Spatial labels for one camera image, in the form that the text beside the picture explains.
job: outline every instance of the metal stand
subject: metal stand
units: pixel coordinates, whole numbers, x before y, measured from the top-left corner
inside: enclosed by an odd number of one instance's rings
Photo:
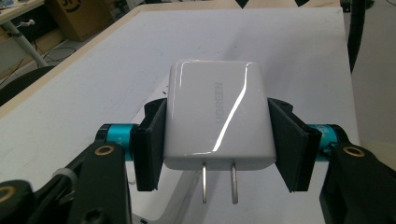
[[[46,61],[38,54],[38,52],[33,48],[33,46],[29,43],[29,41],[24,37],[24,35],[15,27],[15,25],[11,21],[6,21],[4,23],[6,28],[11,32],[12,36],[15,38],[15,41],[23,48],[23,50],[32,56],[32,58],[37,62],[40,67],[48,66]]]

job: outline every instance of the white tabletop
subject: white tabletop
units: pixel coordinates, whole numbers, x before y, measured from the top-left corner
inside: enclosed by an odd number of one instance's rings
[[[0,108],[0,181],[42,186],[103,123],[131,121],[183,58],[256,62],[267,95],[294,105],[306,123],[341,125],[359,143],[341,8],[144,12],[20,104]],[[238,205],[230,174],[210,172],[208,203],[198,188],[184,223],[323,223],[326,170],[317,163],[309,192],[292,194],[274,165],[240,172]]]
[[[15,0],[14,4],[11,5],[10,8],[1,10],[0,24],[3,24],[6,21],[10,21],[16,17],[19,17],[21,14],[28,12],[43,4],[44,4],[44,0],[29,0],[27,3],[18,2],[18,0]]]

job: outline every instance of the metal prong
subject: metal prong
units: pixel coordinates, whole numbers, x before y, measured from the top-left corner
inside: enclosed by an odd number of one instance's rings
[[[233,192],[233,204],[238,204],[238,186],[236,182],[236,167],[235,163],[231,168],[231,188]]]
[[[203,195],[202,200],[206,203],[206,164],[202,165],[202,188],[203,188]]]

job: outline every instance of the white usb wall charger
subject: white usb wall charger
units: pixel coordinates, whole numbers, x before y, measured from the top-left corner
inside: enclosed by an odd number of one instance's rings
[[[164,163],[174,170],[260,170],[276,161],[260,67],[185,60],[169,77]]]

